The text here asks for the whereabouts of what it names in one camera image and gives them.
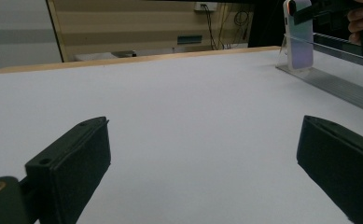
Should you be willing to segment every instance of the cable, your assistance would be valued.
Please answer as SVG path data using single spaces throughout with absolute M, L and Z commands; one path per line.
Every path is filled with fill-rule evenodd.
M 249 13 L 249 11 L 250 11 L 250 5 L 248 5 L 247 10 L 243 10 L 243 5 L 240 5 L 239 11 L 236 13 L 236 15 L 234 15 L 233 22 L 239 28 L 237 29 L 237 31 L 236 31 L 236 33 L 234 35 L 232 45 L 235 44 L 236 38 L 237 38 L 238 34 L 240 33 L 239 40 L 237 42 L 236 47 L 240 44 L 242 39 L 247 38 L 248 24 L 250 22 L 250 13 Z
M 216 46 L 216 41 L 213 38 L 213 31 L 211 29 L 211 16 L 210 16 L 210 9 L 208 8 L 208 6 L 206 4 L 201 5 L 202 7 L 204 7 L 204 11 L 206 13 L 206 17 L 207 17 L 207 25 L 208 25 L 208 31 L 210 32 L 210 44 L 211 44 L 211 49 L 218 49 L 218 47 Z
M 224 7 L 224 9 L 223 9 L 223 11 L 222 11 L 222 18 L 224 18 L 224 16 L 225 16 L 225 10 L 226 10 L 226 8 Z M 222 35 L 222 31 L 223 31 L 223 29 L 224 29 L 224 24 L 225 24 L 225 22 L 228 20 L 228 17 L 230 16 L 230 13 L 231 13 L 231 11 L 233 10 L 233 3 L 231 4 L 231 7 L 230 7 L 230 11 L 228 12 L 228 15 L 226 16 L 226 18 L 225 18 L 225 20 L 223 20 L 222 21 L 222 23 L 221 23 L 221 27 L 219 28 L 219 34 L 218 34 L 218 41 L 219 41 L 219 43 L 222 45 L 222 48 L 224 49 L 225 48 L 225 45 L 224 45 L 224 43 L 221 41 L 221 35 Z

